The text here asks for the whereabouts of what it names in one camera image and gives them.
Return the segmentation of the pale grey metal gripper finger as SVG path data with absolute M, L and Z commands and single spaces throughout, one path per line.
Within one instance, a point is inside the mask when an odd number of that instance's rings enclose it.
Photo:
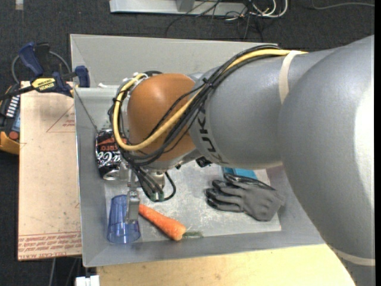
M 139 205 L 140 205 L 140 198 L 137 191 L 130 190 L 127 193 L 127 209 L 126 209 L 126 215 L 125 215 L 125 222 L 135 223 L 138 220 L 139 217 Z

